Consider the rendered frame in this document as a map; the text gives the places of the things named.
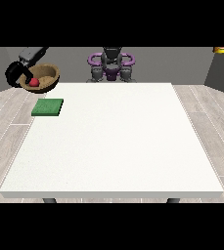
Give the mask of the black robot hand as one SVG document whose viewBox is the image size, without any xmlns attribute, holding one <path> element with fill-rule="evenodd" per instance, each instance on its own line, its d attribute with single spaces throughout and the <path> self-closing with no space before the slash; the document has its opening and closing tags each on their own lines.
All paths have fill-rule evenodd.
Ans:
<svg viewBox="0 0 224 250">
<path fill-rule="evenodd" d="M 7 82 L 10 86 L 20 88 L 21 84 L 18 79 L 24 75 L 26 77 L 25 83 L 28 84 L 33 78 L 33 74 L 21 62 L 12 62 L 5 71 Z"/>
</svg>

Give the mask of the brown wooden bowl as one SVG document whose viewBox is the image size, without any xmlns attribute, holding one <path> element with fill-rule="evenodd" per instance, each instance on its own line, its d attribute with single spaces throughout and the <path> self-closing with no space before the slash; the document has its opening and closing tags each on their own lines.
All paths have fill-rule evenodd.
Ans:
<svg viewBox="0 0 224 250">
<path fill-rule="evenodd" d="M 38 87 L 30 87 L 25 83 L 26 76 L 23 74 L 20 77 L 20 85 L 28 92 L 35 94 L 43 94 L 51 91 L 56 87 L 60 79 L 59 68 L 50 63 L 37 64 L 29 68 L 29 71 L 33 74 L 34 78 L 39 81 Z"/>
</svg>

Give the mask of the green square pad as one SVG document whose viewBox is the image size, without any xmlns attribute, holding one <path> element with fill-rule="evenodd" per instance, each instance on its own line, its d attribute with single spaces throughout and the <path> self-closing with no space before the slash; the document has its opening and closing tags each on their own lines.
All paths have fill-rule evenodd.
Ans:
<svg viewBox="0 0 224 250">
<path fill-rule="evenodd" d="M 32 116 L 58 116 L 60 114 L 63 99 L 39 99 L 32 112 Z"/>
</svg>

